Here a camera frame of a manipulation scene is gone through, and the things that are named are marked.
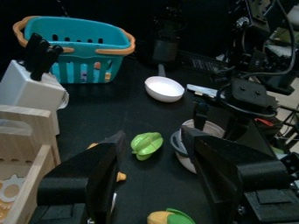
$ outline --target green plastic vegetable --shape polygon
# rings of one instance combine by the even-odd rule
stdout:
[[[172,213],[167,217],[167,224],[195,224],[192,218],[182,211],[172,208],[167,208],[166,211]]]
[[[164,139],[160,133],[147,132],[140,134],[131,142],[132,153],[140,161],[147,160],[162,147],[163,143]]]

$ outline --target teal plastic basket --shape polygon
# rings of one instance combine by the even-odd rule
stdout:
[[[60,83],[107,83],[116,75],[126,55],[135,50],[135,37],[112,24],[71,17],[25,17],[13,25],[21,46],[33,33],[63,54],[51,68]]]

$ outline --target basket handle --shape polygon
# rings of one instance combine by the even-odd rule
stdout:
[[[21,32],[21,30],[24,29],[24,27],[27,26],[28,24],[28,21],[32,19],[32,18],[36,18],[39,16],[29,16],[29,17],[25,17],[21,21],[16,22],[13,24],[13,35],[17,37],[17,40],[19,40],[19,44],[21,45],[21,47],[25,47],[27,44],[28,44],[28,40],[24,39],[24,34]],[[64,53],[73,53],[75,52],[75,49],[71,48],[71,47],[63,47],[63,52]]]
[[[16,22],[13,24],[13,34],[17,37],[19,43],[20,43],[20,45],[23,47],[27,46],[28,41],[24,39],[24,34],[23,34],[21,30],[27,26],[28,21],[32,18],[36,18],[36,17],[37,16],[25,17],[21,21],[19,21],[19,22]],[[126,32],[122,28],[119,28],[119,29],[126,34],[126,36],[127,36],[127,38],[130,40],[131,46],[127,49],[96,49],[96,53],[100,53],[100,54],[128,55],[130,53],[132,53],[135,51],[135,49],[136,49],[136,39],[135,39],[135,37],[128,32]],[[75,52],[75,49],[71,48],[71,47],[63,47],[63,52],[64,53],[73,53]]]
[[[130,40],[131,46],[126,49],[96,49],[96,53],[128,55],[130,53],[132,53],[135,51],[135,49],[136,49],[136,39],[135,39],[135,37],[128,32],[126,32],[126,30],[123,30],[122,28],[119,28],[119,29],[126,34],[126,36]]]

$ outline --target black table surface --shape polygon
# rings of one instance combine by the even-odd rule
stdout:
[[[167,207],[186,212],[196,223],[210,224],[211,210],[198,176],[180,164],[170,143],[171,134],[192,119],[194,93],[186,91],[178,102],[155,100],[146,92],[146,79],[156,69],[138,60],[124,58],[116,78],[107,84],[63,85],[69,93],[67,108],[57,111],[60,134],[57,144],[61,162],[81,153],[92,143],[126,132],[126,155],[120,171],[127,180],[116,184],[116,206],[112,223],[146,223],[150,213]],[[195,71],[167,71],[167,77],[184,87],[214,87],[211,77]],[[223,114],[214,115],[226,119]],[[130,143],[138,134],[159,132],[163,146],[146,160],[132,155]],[[258,150],[268,150],[256,126],[238,140]]]

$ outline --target white container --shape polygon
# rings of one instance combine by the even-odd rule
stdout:
[[[55,134],[60,134],[57,109],[65,108],[69,94],[51,73],[44,73],[41,81],[31,79],[31,73],[11,61],[0,82],[0,104],[45,109],[52,113]]]

